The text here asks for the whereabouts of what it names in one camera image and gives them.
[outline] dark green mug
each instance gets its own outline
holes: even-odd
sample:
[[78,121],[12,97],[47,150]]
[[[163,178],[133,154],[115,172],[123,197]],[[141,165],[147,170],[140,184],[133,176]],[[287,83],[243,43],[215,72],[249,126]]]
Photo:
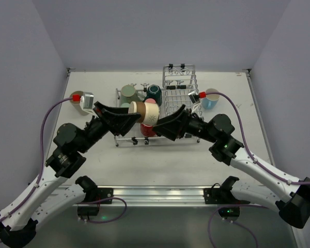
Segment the dark green mug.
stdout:
[[158,85],[150,85],[147,89],[147,96],[143,102],[145,102],[148,98],[153,98],[158,106],[162,105],[162,91]]

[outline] red connector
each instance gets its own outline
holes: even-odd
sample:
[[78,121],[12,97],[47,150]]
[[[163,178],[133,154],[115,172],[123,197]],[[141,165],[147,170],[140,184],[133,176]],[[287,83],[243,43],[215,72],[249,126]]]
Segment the red connector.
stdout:
[[72,100],[74,102],[79,102],[81,100],[81,96],[80,95],[72,95]]
[[205,91],[200,92],[198,95],[200,96],[200,98],[204,98],[207,96]]

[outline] red mug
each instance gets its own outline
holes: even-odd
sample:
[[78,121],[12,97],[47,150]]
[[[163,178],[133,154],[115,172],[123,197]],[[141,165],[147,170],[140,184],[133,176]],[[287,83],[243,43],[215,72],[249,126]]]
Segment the red mug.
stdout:
[[140,131],[145,137],[153,137],[156,135],[156,133],[153,131],[153,126],[140,124]]

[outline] green mug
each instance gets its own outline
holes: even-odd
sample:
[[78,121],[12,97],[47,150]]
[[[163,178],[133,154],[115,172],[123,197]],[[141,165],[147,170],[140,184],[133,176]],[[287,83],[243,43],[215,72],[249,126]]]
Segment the green mug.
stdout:
[[124,103],[131,103],[131,102],[141,102],[145,96],[138,93],[133,85],[128,84],[122,87],[120,90],[120,98],[119,98],[119,105]]
[[148,98],[153,98],[158,106],[162,105],[162,90],[158,85],[150,85],[147,89],[147,96],[143,102],[145,102]]

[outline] cable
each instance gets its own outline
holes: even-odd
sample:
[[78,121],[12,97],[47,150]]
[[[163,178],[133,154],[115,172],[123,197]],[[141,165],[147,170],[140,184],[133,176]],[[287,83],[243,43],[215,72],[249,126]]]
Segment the cable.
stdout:
[[[244,131],[243,131],[243,126],[242,126],[242,121],[241,121],[241,117],[240,114],[238,112],[237,107],[234,105],[233,101],[225,94],[221,93],[221,92],[210,92],[210,93],[206,93],[206,95],[220,95],[224,98],[226,98],[230,104],[232,105],[232,107],[234,108],[234,111],[237,114],[238,117],[238,121],[239,121],[239,125],[240,125],[240,130],[241,130],[241,135],[242,135],[242,140],[245,146],[245,149],[248,153],[248,155],[252,158],[252,160],[254,160],[254,162],[261,167],[263,170],[265,170],[267,173],[269,173],[270,175],[272,175],[273,177],[275,177],[276,179],[279,179],[280,181],[283,181],[285,183],[288,183],[288,180],[286,180],[285,178],[282,178],[280,176],[278,176],[276,173],[273,173],[272,171],[270,171],[269,169],[267,169],[264,165],[262,165],[260,162],[258,162],[257,160],[255,160],[255,157],[253,156],[252,152],[249,150],[249,147],[247,145],[247,141],[244,135]],[[290,182],[290,184],[294,184],[294,185],[310,185],[310,182]]]
[[[59,104],[65,102],[65,101],[69,101],[69,100],[72,100],[72,97],[69,97],[69,98],[65,98],[57,103],[55,103],[52,107],[50,107],[50,109],[47,111],[47,113],[45,114],[45,117],[42,121],[42,124],[41,124],[41,129],[40,129],[40,158],[41,158],[41,168],[40,168],[40,172],[39,172],[39,175],[38,175],[38,178],[37,178],[37,181],[36,181],[36,184],[39,184],[40,180],[41,180],[41,177],[42,177],[42,173],[43,173],[43,168],[44,168],[44,148],[43,148],[43,132],[44,132],[44,126],[45,126],[45,123],[47,121],[47,118],[50,114],[50,112],[53,110],[53,108],[55,108],[56,106],[58,106]],[[13,209],[11,210],[8,215],[12,215],[13,213],[15,213],[17,210],[19,210],[20,207],[22,207],[29,199],[30,197],[32,196],[32,194],[35,192],[36,190],[36,187],[33,187],[31,189],[31,191],[28,193],[28,195]],[[8,218],[7,216],[4,216],[0,219],[0,223],[2,221],[4,221],[6,218]]]
[[[219,210],[221,210],[222,208],[232,208],[232,207],[235,207],[235,208],[236,208],[236,207],[252,207],[252,208],[265,208],[265,209],[266,209],[266,207],[263,207],[263,206],[249,205],[249,204],[231,204],[231,205],[220,206],[219,208],[217,208],[217,209],[212,213],[212,215],[210,216],[209,221],[208,221],[208,237],[209,237],[209,240],[210,240],[210,242],[211,242],[213,248],[218,248],[218,247],[216,246],[216,244],[215,244],[215,242],[214,242],[214,240],[212,239],[212,236],[211,236],[211,227],[210,227],[211,221],[212,221],[213,217],[215,216],[215,214],[216,214]],[[247,230],[247,231],[253,236],[253,238],[255,239],[256,248],[259,247],[259,246],[258,246],[258,241],[257,241],[257,238],[256,238],[255,234],[254,234],[248,227],[242,225],[242,224],[239,223],[239,222],[232,222],[232,223],[235,224],[235,225],[237,225],[237,226],[240,226],[240,227],[244,228],[245,230]]]
[[212,186],[211,186],[211,188],[210,188],[210,196],[212,196],[212,190],[213,190],[213,188],[216,186],[216,185],[218,185],[219,187],[221,186],[219,183],[214,183]]
[[109,223],[109,222],[116,221],[116,220],[118,220],[119,218],[121,218],[125,214],[125,212],[126,212],[126,210],[128,208],[128,205],[126,204],[125,200],[123,200],[121,198],[118,198],[118,197],[109,197],[109,198],[105,198],[105,199],[102,199],[102,200],[91,201],[89,203],[78,203],[78,204],[81,204],[81,205],[97,204],[97,203],[105,202],[107,200],[120,200],[121,202],[123,202],[124,205],[125,205],[123,212],[119,216],[117,216],[117,217],[115,217],[115,218],[113,218],[111,220],[107,220],[107,221],[92,221],[92,220],[86,220],[86,219],[83,219],[83,220],[86,221],[86,222],[89,222],[89,223],[93,223],[93,224],[104,224],[104,223]]

